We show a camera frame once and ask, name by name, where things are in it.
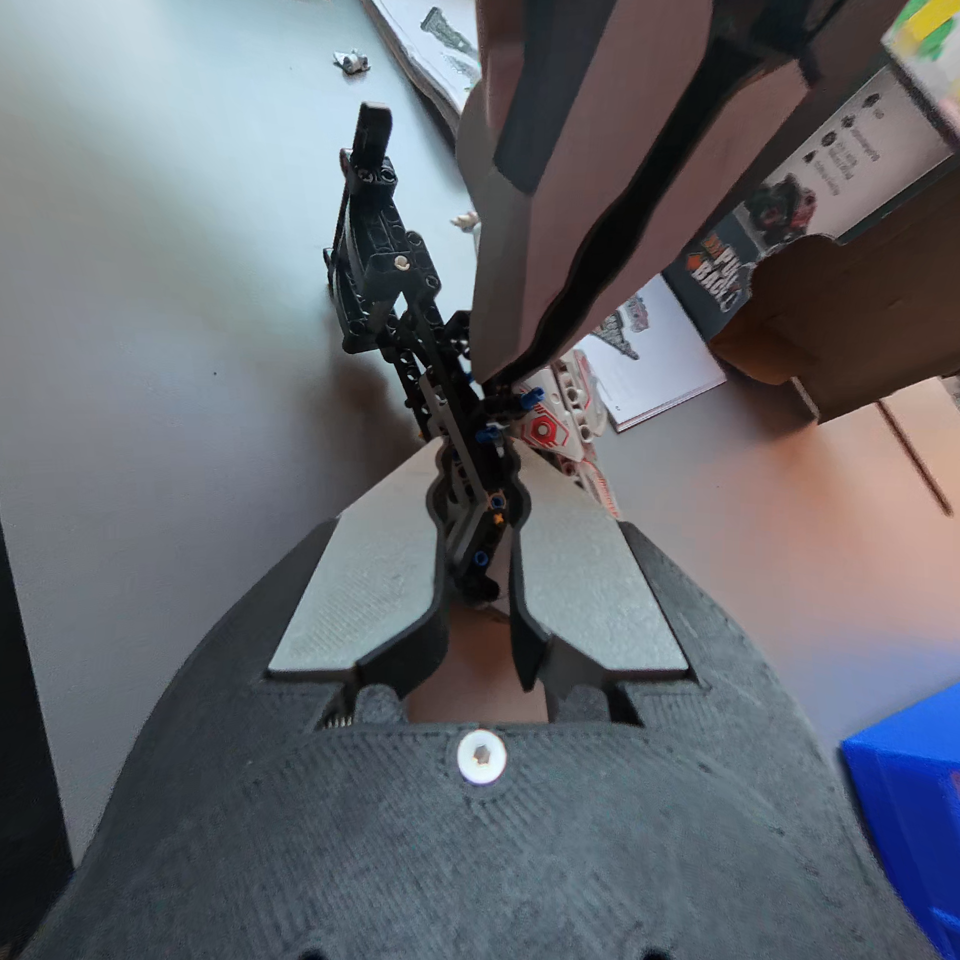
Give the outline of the lego set cardboard box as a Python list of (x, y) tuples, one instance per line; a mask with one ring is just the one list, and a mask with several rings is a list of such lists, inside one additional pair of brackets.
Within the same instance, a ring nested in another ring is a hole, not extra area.
[(825, 423), (958, 372), (958, 116), (893, 59), (663, 273), (709, 349)]

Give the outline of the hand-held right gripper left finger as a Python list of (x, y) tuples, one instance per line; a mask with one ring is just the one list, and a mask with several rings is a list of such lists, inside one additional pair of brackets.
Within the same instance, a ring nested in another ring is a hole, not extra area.
[(337, 518), (268, 665), (270, 678), (408, 696), (449, 647), (435, 438)]

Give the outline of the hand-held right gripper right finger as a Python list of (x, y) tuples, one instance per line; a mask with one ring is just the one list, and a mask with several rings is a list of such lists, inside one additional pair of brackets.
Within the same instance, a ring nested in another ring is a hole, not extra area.
[(518, 448), (510, 541), (510, 644), (524, 690), (686, 677), (689, 661), (617, 520)]

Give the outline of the black lego technic frame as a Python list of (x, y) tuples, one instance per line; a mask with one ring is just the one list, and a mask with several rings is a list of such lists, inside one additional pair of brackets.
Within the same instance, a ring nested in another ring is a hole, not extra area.
[(426, 242), (406, 229), (394, 202), (391, 132), (387, 106), (360, 104), (352, 145), (340, 151), (342, 199), (333, 244), (323, 253), (328, 287), (344, 351), (378, 351), (397, 373), (423, 438), (441, 441), (438, 513), (447, 569), (466, 601), (491, 603), (500, 595), (491, 564), (519, 516), (509, 428), (545, 391), (478, 386), (464, 367), (471, 313), (443, 320), (436, 305), (441, 282)]

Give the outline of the green and yellow object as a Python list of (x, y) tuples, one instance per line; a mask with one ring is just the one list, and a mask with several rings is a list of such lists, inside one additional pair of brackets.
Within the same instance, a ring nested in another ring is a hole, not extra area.
[(959, 135), (959, 1), (908, 1), (882, 38), (911, 85)]

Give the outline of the blue plastic bin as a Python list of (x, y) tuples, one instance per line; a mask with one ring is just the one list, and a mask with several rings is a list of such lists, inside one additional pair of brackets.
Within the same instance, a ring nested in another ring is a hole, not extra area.
[(959, 957), (959, 685), (847, 737), (841, 754), (888, 880)]

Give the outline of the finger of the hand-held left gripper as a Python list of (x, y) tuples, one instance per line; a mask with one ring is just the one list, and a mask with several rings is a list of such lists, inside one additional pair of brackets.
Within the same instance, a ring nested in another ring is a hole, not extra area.
[(556, 358), (636, 259), (638, 284), (661, 270), (808, 91), (799, 54), (709, 45), (623, 190), (582, 232), (531, 344), (491, 380), (513, 383)]
[(563, 129), (578, 178), (565, 220), (588, 230), (618, 197), (707, 51), (713, 2), (615, 2)]

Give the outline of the instruction booklet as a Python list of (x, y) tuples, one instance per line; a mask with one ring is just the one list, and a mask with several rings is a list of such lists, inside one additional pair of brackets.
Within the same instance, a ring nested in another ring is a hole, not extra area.
[(604, 318), (577, 348), (618, 433), (728, 379), (660, 275)]
[(363, 1), (411, 84), (455, 138), (481, 80), (474, 1)]

